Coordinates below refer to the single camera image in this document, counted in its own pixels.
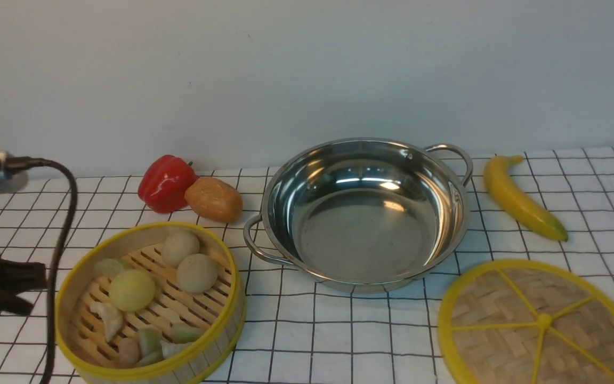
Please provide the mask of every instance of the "black grid line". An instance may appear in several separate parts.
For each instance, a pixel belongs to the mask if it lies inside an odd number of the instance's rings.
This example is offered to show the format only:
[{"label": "black grid line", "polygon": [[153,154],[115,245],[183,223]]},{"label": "black grid line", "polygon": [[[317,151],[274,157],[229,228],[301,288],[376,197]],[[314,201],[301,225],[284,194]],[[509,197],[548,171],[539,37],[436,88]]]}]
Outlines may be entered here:
[{"label": "black grid line", "polygon": [[[490,257],[492,257],[492,261],[494,261],[494,252],[492,252],[492,244],[490,243],[489,240],[489,236],[487,234],[487,226],[485,226],[484,224],[484,215],[482,214],[483,209],[481,207],[480,204],[480,197],[478,197],[478,192],[477,192],[477,188],[475,187],[475,179],[471,178],[471,185],[473,186],[473,194],[475,195],[475,203],[478,205],[478,212],[480,214],[480,223],[482,224],[482,229],[484,229],[485,231],[485,238],[487,238],[487,250],[489,251]],[[456,257],[458,257],[458,254],[460,253],[460,251],[454,251],[454,253],[456,253]]]},{"label": "black grid line", "polygon": [[[265,178],[265,182],[264,182],[264,187],[262,189],[263,191],[266,189],[266,183],[268,182],[268,179],[269,179],[269,168],[266,168],[266,173],[264,175],[264,178]],[[198,224],[199,221],[200,221],[200,217],[198,217],[196,224]],[[258,231],[259,231],[259,224],[256,224],[253,241],[257,240]],[[244,286],[244,294],[246,295],[246,297],[248,296],[248,284],[249,284],[249,281],[251,281],[250,271],[252,270],[252,265],[253,265],[253,257],[251,256],[248,260],[248,274],[246,275],[246,281],[245,281],[245,286]],[[236,357],[236,350],[231,352],[231,356],[229,357],[229,373],[227,374],[227,382],[231,382],[231,370],[233,369],[233,360],[235,357]]]},{"label": "black grid line", "polygon": [[[428,289],[426,287],[426,280],[423,279],[423,291],[424,291],[424,297],[426,297],[425,302],[426,302],[426,313],[428,314],[428,338],[429,341],[431,343],[431,355],[434,356],[434,345],[433,345],[433,331],[431,330],[431,324],[433,324],[433,322],[431,322],[431,307],[429,305],[428,302]],[[435,377],[437,377],[437,364],[435,363],[435,360],[433,359],[433,374]]]},{"label": "black grid line", "polygon": [[[284,271],[285,268],[283,266],[281,266],[281,280],[280,280],[280,284],[278,287],[278,301],[276,303],[276,322],[278,322],[278,314],[281,311],[281,292],[283,291],[283,277],[284,277]],[[269,380],[271,381],[271,370],[273,369],[273,355],[275,352],[275,347],[276,347],[276,331],[278,331],[278,324],[276,324],[273,328],[273,340],[271,340],[271,359],[269,362]]]},{"label": "black grid line", "polygon": [[[32,195],[32,194],[66,194],[67,192],[27,192],[27,194]],[[88,195],[88,194],[92,194],[92,192],[81,192],[81,194],[84,195]],[[129,193],[124,193],[124,194],[120,194],[120,192],[98,192],[98,195],[135,195],[136,194],[129,194]],[[251,193],[251,192],[244,192],[241,195],[262,195],[259,193]],[[24,207],[11,207],[10,209],[6,209],[7,211],[29,211],[28,209],[24,209]],[[33,211],[56,211],[56,209],[52,209],[51,207],[38,207],[37,209],[33,209]],[[82,210],[78,210],[78,211],[100,211],[100,209],[82,209]],[[141,209],[124,209],[123,207],[117,207],[116,209],[110,209],[110,210],[105,210],[105,211],[141,211]],[[259,212],[257,209],[243,209],[244,212]]]},{"label": "black grid line", "polygon": [[[612,231],[594,231],[595,233],[614,233],[614,230]],[[85,250],[87,248],[87,246],[66,246],[66,250]],[[245,246],[227,246],[227,248],[229,248],[230,250],[239,250],[239,249],[243,249],[246,248]],[[265,248],[263,246],[260,246],[260,248],[262,248],[263,250],[274,250],[273,248]],[[7,249],[13,249],[13,250],[52,250],[53,246],[8,246]],[[502,250],[497,250],[497,251],[493,251],[494,253],[522,253],[522,254],[526,254],[526,251],[515,251],[515,250],[509,250],[509,251],[502,251]],[[566,250],[565,252],[567,253],[589,253],[589,251],[574,251],[574,250]],[[490,253],[490,251],[488,250],[462,250],[462,251],[456,251],[456,253],[459,254],[464,254],[464,253]],[[529,251],[529,253],[560,253],[560,251]],[[287,269],[289,270],[297,270],[294,268],[290,268],[287,267]]]},{"label": "black grid line", "polygon": [[350,295],[350,382],[354,384],[354,306],[353,297]]},{"label": "black grid line", "polygon": [[[236,185],[234,186],[236,189],[238,189],[238,184],[241,182],[241,172],[243,172],[243,170],[238,170],[238,178],[236,179]],[[169,217],[168,220],[171,220],[171,219],[172,219],[172,213],[170,214],[170,217]],[[200,216],[198,216],[196,218],[196,225],[199,222],[200,222]],[[226,238],[227,228],[229,228],[229,224],[228,223],[224,225],[224,231],[222,232],[222,241],[224,241],[225,238]],[[229,357],[229,359],[231,359],[231,361],[229,362],[229,374],[231,374],[231,363],[232,363],[233,356]]]},{"label": "black grid line", "polygon": [[[278,349],[278,348],[236,348],[238,352],[284,352],[284,353],[312,353],[311,350]],[[349,355],[350,352],[329,351],[314,353],[332,353],[334,355]],[[353,352],[354,355],[393,355],[393,356],[417,356],[417,357],[436,357],[436,355],[424,355],[423,353],[390,353],[384,350],[371,350],[366,352]]]},{"label": "black grid line", "polygon": [[312,382],[312,370],[314,369],[314,336],[317,332],[317,282],[314,282],[314,293],[312,299],[312,347],[310,348],[309,359],[309,383]]},{"label": "black grid line", "polygon": [[[109,210],[97,210],[97,211],[89,211],[89,212],[111,212]],[[501,212],[498,210],[490,210],[491,212]],[[579,212],[579,211],[551,211],[550,212]],[[607,209],[607,210],[587,210],[587,211],[582,211],[582,212],[614,212],[614,210],[611,209]],[[75,227],[75,229],[96,229],[96,230],[103,230],[103,229],[130,229],[132,227],[128,227],[128,226],[122,226],[122,227]],[[205,228],[207,229],[241,229],[241,228],[229,228],[229,227],[222,227],[222,226],[206,226]],[[43,229],[40,227],[0,227],[0,229]],[[484,233],[485,229],[475,229],[475,228],[470,228],[470,229],[466,229],[466,231],[470,231],[471,233]],[[522,231],[529,231],[528,229],[488,229],[487,231],[489,231],[490,233],[521,233]],[[590,230],[590,229],[569,229],[567,231],[568,233],[614,233],[614,229],[598,229],[598,230]],[[25,248],[25,246],[12,246],[12,248]]]},{"label": "black grid line", "polygon": [[[130,179],[131,179],[131,178],[132,178],[132,176],[131,176],[131,175],[130,175],[129,177],[127,177],[127,180],[125,181],[125,186],[124,186],[124,187],[122,187],[122,192],[121,192],[121,194],[120,194],[120,198],[122,198],[122,195],[124,194],[125,190],[127,189],[127,185],[129,185],[129,184],[130,184]],[[119,202],[120,202],[120,199],[117,199],[117,202],[115,203],[115,206],[116,206],[116,207],[117,207],[117,204],[118,204]],[[110,221],[112,220],[112,216],[113,216],[114,214],[115,214],[115,210],[112,210],[112,211],[110,212],[110,216],[108,216],[108,221],[106,221],[106,226],[105,226],[104,228],[96,228],[96,229],[102,229],[102,231],[101,231],[101,234],[100,234],[100,236],[98,237],[98,240],[96,241],[96,244],[95,244],[94,246],[98,245],[98,243],[100,243],[100,242],[102,241],[103,236],[104,236],[104,235],[105,235],[105,233],[106,233],[106,229],[108,229],[108,225],[110,224]]]},{"label": "black grid line", "polygon": [[[484,198],[487,198],[487,192],[482,192],[480,190],[478,191],[472,191],[471,192],[476,192],[476,194],[478,195],[482,195],[485,196]],[[542,190],[541,191],[542,194],[603,194],[602,190]],[[536,194],[536,191],[531,191],[531,192],[527,192],[527,194]],[[27,209],[6,209],[9,212],[27,212],[29,210]],[[142,209],[83,209],[83,210],[78,210],[78,211],[117,211],[117,212],[139,212]],[[39,212],[55,212],[56,209],[34,209],[34,211],[39,211]],[[500,209],[483,209],[483,212],[502,212],[502,210]],[[584,212],[592,212],[592,211],[598,211],[598,212],[614,212],[614,210],[612,209],[594,209],[594,210],[585,210]],[[258,213],[259,210],[257,209],[244,209],[243,212],[254,212],[254,213]],[[553,209],[551,212],[578,212],[575,211],[573,209]],[[17,228],[16,227],[0,227],[0,228]],[[212,228],[223,228],[222,226],[212,226]]]},{"label": "black grid line", "polygon": [[[583,150],[583,149],[582,149],[582,151],[584,152],[584,155],[585,155],[585,156],[587,156],[587,151],[586,151],[586,150]],[[601,187],[602,187],[602,189],[603,189],[603,190],[604,190],[604,192],[605,192],[605,187],[603,186],[603,183],[601,183]],[[580,210],[580,212],[581,212],[581,211],[582,211],[582,208],[581,208],[581,207],[580,207],[580,205],[579,205],[579,201],[577,200],[577,196],[575,196],[575,203],[577,203],[577,207],[579,208],[579,210]],[[584,214],[582,214],[582,217],[583,217],[583,219],[584,219],[584,223],[585,223],[585,224],[587,224],[587,228],[589,228],[589,221],[587,220],[587,217],[586,217],[586,216],[584,216]],[[612,283],[614,284],[614,276],[612,276],[612,272],[611,272],[610,267],[608,266],[608,262],[607,262],[607,260],[605,260],[605,258],[603,257],[603,253],[600,251],[599,244],[596,242],[596,239],[594,238],[594,236],[593,236],[593,235],[591,236],[591,238],[592,238],[592,242],[594,242],[594,246],[595,246],[595,248],[596,248],[596,251],[599,253],[599,255],[601,255],[601,260],[602,260],[603,264],[605,265],[606,269],[608,270],[608,274],[611,276]]]},{"label": "black grid line", "polygon": [[[98,180],[98,183],[96,184],[96,188],[94,190],[94,192],[92,192],[92,197],[90,197],[90,201],[87,202],[87,208],[92,204],[92,200],[94,199],[94,197],[96,196],[96,191],[99,189],[101,182],[105,179],[105,177],[101,177]],[[61,201],[61,206],[58,207],[58,209],[60,210],[61,207],[63,206],[63,203],[66,201],[66,199],[68,198],[68,194],[70,193],[70,191],[66,192],[66,195],[63,197],[63,200]],[[77,224],[75,224],[75,226],[72,226],[72,231],[70,233],[70,235],[68,236],[68,240],[66,240],[66,247],[68,246],[68,244],[70,244],[70,242],[72,241],[72,238],[75,236],[75,233],[77,232],[78,227],[80,226],[80,223],[82,222],[82,219],[85,218],[85,212],[87,212],[87,210],[82,210],[81,214],[80,214],[80,218],[77,219]]]},{"label": "black grid line", "polygon": [[392,341],[392,307],[390,306],[390,292],[385,290],[385,298],[387,299],[387,321],[388,321],[388,330],[390,331],[390,364],[392,365],[392,384],[397,384],[397,379],[395,378],[395,370],[394,370],[394,345]]},{"label": "black grid line", "polygon": [[[49,184],[49,180],[47,180],[43,187],[42,190],[44,190],[44,188],[46,187],[46,185]],[[35,206],[35,204],[37,204],[37,200],[39,200],[39,198],[42,196],[42,192],[39,193],[39,195],[37,195],[37,198],[35,199],[34,203],[32,203],[32,206]],[[25,221],[25,219],[27,218],[27,216],[30,214],[31,211],[27,212],[27,214],[25,214],[25,218],[23,219],[23,221]],[[7,245],[8,246],[13,239],[15,238],[15,234],[18,233],[18,229],[15,230],[13,236],[11,236],[10,240],[8,241]],[[39,237],[39,240],[37,240],[37,244],[39,244],[39,241],[42,241],[42,236]],[[32,257],[32,253],[30,253],[30,256],[28,256],[27,261],[30,261],[30,258]],[[37,302],[39,302],[39,299],[42,297],[42,294],[38,294],[37,295],[37,299],[34,302],[34,306],[37,305]],[[4,367],[4,364],[6,364],[6,360],[8,359],[9,354],[11,353],[11,350],[13,350],[14,346],[15,346],[15,342],[18,340],[18,338],[20,337],[20,333],[22,332],[22,330],[25,328],[25,325],[27,324],[28,320],[30,319],[30,317],[26,317],[25,320],[22,322],[22,325],[20,326],[18,332],[15,334],[15,338],[13,340],[13,343],[11,345],[11,347],[8,349],[8,351],[6,352],[6,354],[4,355],[4,359],[2,360],[2,363],[0,364],[0,371],[2,370],[2,367]]]}]

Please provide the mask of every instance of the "power cord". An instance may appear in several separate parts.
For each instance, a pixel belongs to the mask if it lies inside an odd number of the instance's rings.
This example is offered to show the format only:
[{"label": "power cord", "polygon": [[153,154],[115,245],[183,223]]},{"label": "power cord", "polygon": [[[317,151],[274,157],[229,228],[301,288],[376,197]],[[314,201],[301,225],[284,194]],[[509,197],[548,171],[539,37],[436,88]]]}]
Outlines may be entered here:
[{"label": "power cord", "polygon": [[64,165],[52,160],[44,158],[31,157],[12,157],[8,158],[5,163],[5,168],[12,173],[29,170],[30,168],[50,167],[63,173],[70,184],[70,206],[68,206],[68,214],[63,222],[63,228],[58,236],[56,248],[54,248],[51,256],[51,264],[49,265],[49,279],[46,287],[46,363],[44,364],[44,373],[42,374],[41,384],[49,384],[51,375],[53,374],[54,360],[56,358],[56,277],[58,276],[58,267],[61,261],[61,256],[66,248],[66,240],[70,232],[70,226],[75,218],[77,211],[77,182],[73,174]]}]

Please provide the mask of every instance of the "banana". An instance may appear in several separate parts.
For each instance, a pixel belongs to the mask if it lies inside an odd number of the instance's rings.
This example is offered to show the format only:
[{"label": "banana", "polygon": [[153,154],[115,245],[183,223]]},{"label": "banana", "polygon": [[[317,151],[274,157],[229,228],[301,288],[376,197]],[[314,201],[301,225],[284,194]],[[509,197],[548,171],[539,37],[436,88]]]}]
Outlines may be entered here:
[{"label": "banana", "polygon": [[522,156],[495,156],[484,167],[487,192],[502,209],[536,234],[555,241],[568,241],[568,232],[551,212],[522,192],[509,175]]}]

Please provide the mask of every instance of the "bamboo steamer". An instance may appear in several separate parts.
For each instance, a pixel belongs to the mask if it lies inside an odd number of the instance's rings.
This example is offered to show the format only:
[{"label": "bamboo steamer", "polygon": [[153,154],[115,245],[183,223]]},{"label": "bamboo steamer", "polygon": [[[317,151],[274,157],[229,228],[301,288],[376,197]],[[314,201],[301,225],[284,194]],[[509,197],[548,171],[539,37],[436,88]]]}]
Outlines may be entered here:
[{"label": "bamboo steamer", "polygon": [[[177,231],[200,239],[200,252],[219,264],[217,282],[203,294],[188,294],[177,286],[177,270],[165,267],[163,240]],[[150,272],[158,286],[145,309],[124,314],[124,325],[112,340],[104,338],[102,321],[88,310],[93,301],[109,302],[110,281],[95,278],[93,265],[121,258]],[[245,296],[229,249],[211,231],[189,223],[161,222],[123,231],[96,246],[73,268],[56,300],[56,339],[61,352],[89,384],[197,383],[212,374],[233,350],[245,320]],[[137,330],[155,326],[168,337],[171,324],[184,321],[205,333],[183,352],[157,364],[119,369],[117,342]]]}]

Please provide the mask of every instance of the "stainless steel pot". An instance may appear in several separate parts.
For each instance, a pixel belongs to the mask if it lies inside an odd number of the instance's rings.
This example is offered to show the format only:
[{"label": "stainless steel pot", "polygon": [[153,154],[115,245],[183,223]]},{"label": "stainless steel pot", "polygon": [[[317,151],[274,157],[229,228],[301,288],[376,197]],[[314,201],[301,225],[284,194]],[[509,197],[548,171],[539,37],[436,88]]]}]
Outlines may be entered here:
[{"label": "stainless steel pot", "polygon": [[[437,150],[465,161],[462,180],[431,155]],[[450,144],[419,149],[385,139],[331,141],[276,172],[244,238],[262,260],[295,265],[337,290],[398,289],[461,242],[472,173],[468,154]],[[254,243],[251,228],[259,221],[282,257]]]}]

